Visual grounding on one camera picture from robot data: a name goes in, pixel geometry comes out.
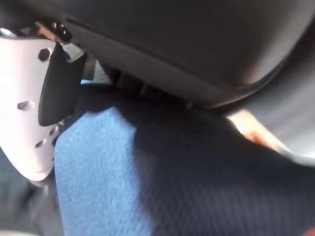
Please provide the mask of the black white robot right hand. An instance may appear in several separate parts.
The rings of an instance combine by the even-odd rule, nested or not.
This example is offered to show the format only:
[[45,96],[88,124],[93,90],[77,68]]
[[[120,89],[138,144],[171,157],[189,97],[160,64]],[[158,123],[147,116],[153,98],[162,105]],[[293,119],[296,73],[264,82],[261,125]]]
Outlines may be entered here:
[[312,0],[3,0],[1,149],[25,178],[48,177],[88,54],[221,106],[265,86],[314,21]]

